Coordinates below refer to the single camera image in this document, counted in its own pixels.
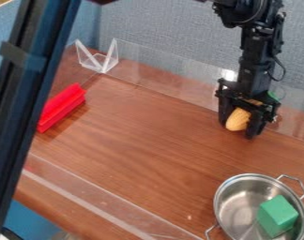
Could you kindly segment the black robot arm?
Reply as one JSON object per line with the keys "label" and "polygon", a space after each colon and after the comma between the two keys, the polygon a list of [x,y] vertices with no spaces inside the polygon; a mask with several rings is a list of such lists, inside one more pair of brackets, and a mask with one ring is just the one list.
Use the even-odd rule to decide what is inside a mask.
{"label": "black robot arm", "polygon": [[282,29],[286,13],[282,0],[211,0],[212,11],[227,28],[239,27],[240,51],[236,81],[217,80],[217,121],[226,128],[235,110],[250,115],[244,123],[244,137],[260,134],[276,117],[280,103],[268,93],[274,65],[286,71],[276,55],[283,44]]}

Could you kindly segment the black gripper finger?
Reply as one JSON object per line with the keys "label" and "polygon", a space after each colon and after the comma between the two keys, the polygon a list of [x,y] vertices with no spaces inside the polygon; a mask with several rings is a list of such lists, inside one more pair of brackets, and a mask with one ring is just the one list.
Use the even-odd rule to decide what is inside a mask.
{"label": "black gripper finger", "polygon": [[232,100],[227,97],[220,97],[217,99],[217,121],[222,126],[226,125],[226,121],[232,113],[232,110]]}
{"label": "black gripper finger", "polygon": [[260,111],[252,111],[244,131],[244,137],[248,140],[259,134],[263,124],[263,113]]}

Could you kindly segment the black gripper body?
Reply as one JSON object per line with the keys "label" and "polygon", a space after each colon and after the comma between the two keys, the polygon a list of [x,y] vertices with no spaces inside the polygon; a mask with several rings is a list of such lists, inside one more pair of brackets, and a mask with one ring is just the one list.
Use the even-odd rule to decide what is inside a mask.
{"label": "black gripper body", "polygon": [[240,108],[248,113],[259,111],[262,122],[274,122],[276,110],[280,106],[278,99],[268,91],[263,91],[252,97],[240,92],[238,82],[230,82],[220,78],[213,95],[217,97],[217,121],[224,124],[232,110]]}

